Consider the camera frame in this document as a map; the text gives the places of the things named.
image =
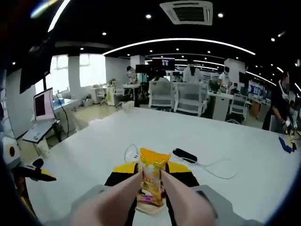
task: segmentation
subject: ceiling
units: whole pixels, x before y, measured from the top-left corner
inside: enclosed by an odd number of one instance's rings
[[[18,8],[18,12],[26,11],[11,29],[10,45],[7,51],[11,62],[22,61],[29,48],[41,41],[46,35],[51,20],[62,1],[50,6],[39,18],[30,19],[29,13],[37,1],[25,7],[20,0],[9,0],[6,7],[11,12]],[[298,41],[298,7],[288,1],[276,2],[271,0],[224,1],[213,0],[213,24],[206,25],[174,25],[159,6],[166,1],[95,1],[71,0],[58,22],[54,33],[57,41],[78,41],[109,44],[113,47],[154,39],[165,38],[197,38],[221,41],[245,48],[256,55],[236,48],[201,42],[201,41],[163,41],[142,44],[122,49],[108,57],[129,57],[133,55],[157,55],[164,57],[204,60],[223,63],[223,59],[236,58],[245,62],[248,71],[261,74],[262,77],[276,82],[281,72],[280,67],[289,71],[293,81],[301,84],[300,68],[294,64],[301,58],[301,43]],[[2,18],[12,20],[9,14]],[[280,38],[278,34],[285,31]],[[103,53],[110,50],[104,48],[84,48],[82,52]],[[79,53],[78,46],[57,48],[57,52]]]

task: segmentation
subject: office chair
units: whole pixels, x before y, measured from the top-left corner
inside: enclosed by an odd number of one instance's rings
[[[149,108],[172,110],[174,106],[173,84],[170,81],[150,81]]]
[[[66,89],[66,90],[62,91],[61,94],[64,99],[71,99],[71,93],[69,90]]]
[[[122,105],[123,101],[127,100],[127,98],[130,96],[130,90],[123,88],[123,83],[120,81],[113,81],[113,86],[115,88],[114,97],[121,97],[121,100],[116,105],[117,107],[119,105]]]
[[[181,111],[198,117],[207,105],[208,86],[202,83],[177,83],[174,112]]]
[[[106,102],[105,98],[107,96],[107,93],[106,93],[106,90],[103,88],[105,85],[106,84],[101,84],[96,87],[97,88],[97,96],[102,98],[102,100],[100,101],[100,105]]]
[[[231,122],[235,124],[242,124],[246,119],[247,107],[246,107],[247,96],[241,94],[234,94],[232,103],[230,105],[230,112],[226,122]]]

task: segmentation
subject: computer monitor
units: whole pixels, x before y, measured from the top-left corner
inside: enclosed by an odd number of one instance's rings
[[[243,83],[245,88],[249,87],[250,76],[248,74],[244,74],[239,72],[239,83]]]
[[[155,70],[174,71],[174,58],[153,58],[152,65]]]
[[[136,65],[136,73],[149,74],[151,72],[151,65]]]
[[[33,97],[36,121],[54,119],[52,88],[44,90]]]

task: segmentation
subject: monitor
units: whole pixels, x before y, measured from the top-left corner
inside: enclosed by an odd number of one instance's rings
[[[32,47],[25,56],[20,80],[20,94],[50,73],[55,42],[48,37],[41,45]]]
[[[243,83],[245,88],[249,87],[250,76],[248,74],[244,74],[239,72],[239,83]]]
[[[149,74],[151,72],[151,65],[136,65],[136,73]]]
[[[174,71],[174,58],[153,58],[152,65],[155,70]]]
[[[54,119],[52,88],[44,90],[33,97],[36,121]]]

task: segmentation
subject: white wall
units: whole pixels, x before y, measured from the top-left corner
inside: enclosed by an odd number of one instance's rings
[[[6,80],[8,115],[15,137],[21,136],[32,126],[33,96],[36,94],[34,86],[20,94],[20,79],[21,70],[18,70]]]
[[[90,86],[81,87],[79,79],[79,56],[68,57],[69,88],[72,99],[82,99],[89,95]]]
[[[116,79],[117,81],[128,83],[127,67],[130,65],[131,61],[128,59],[106,57],[105,70],[107,82],[109,82],[110,79]]]

